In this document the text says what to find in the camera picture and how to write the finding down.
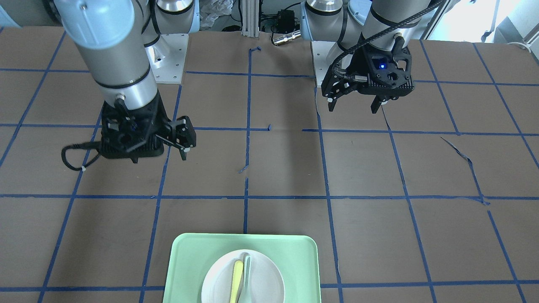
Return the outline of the pale green spoon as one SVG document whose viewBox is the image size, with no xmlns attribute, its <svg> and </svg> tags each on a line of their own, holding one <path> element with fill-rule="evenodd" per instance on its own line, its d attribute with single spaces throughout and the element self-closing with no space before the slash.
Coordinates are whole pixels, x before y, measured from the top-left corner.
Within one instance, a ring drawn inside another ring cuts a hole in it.
<svg viewBox="0 0 539 303">
<path fill-rule="evenodd" d="M 242 286 L 238 303 L 251 303 L 251 255 L 246 254 L 244 256 L 244 276 L 242 280 Z"/>
</svg>

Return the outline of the light green tray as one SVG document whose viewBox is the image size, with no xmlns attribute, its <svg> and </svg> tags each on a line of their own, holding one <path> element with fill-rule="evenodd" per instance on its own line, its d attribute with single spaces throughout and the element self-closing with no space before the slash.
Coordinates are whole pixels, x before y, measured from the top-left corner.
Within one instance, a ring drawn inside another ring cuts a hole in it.
<svg viewBox="0 0 539 303">
<path fill-rule="evenodd" d="M 229 303 L 236 261 L 250 256 L 251 303 L 320 303 L 318 247 L 305 235 L 184 233 L 171 246 L 165 303 Z"/>
</svg>

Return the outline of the aluminium frame post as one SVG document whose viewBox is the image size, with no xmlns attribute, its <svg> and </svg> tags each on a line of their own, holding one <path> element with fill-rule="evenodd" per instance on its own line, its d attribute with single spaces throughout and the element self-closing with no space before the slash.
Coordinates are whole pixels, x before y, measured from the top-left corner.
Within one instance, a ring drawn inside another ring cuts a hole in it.
<svg viewBox="0 0 539 303">
<path fill-rule="evenodd" d="M 239 0 L 241 12 L 241 35 L 259 39 L 261 0 Z"/>
</svg>

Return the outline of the white round plate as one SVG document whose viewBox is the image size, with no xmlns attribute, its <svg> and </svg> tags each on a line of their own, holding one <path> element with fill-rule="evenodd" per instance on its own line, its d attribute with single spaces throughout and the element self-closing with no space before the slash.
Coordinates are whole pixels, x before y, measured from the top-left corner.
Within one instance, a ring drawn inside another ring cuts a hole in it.
<svg viewBox="0 0 539 303">
<path fill-rule="evenodd" d="M 209 268 L 202 303 L 283 303 L 284 278 L 276 263 L 256 250 L 234 250 Z"/>
</svg>

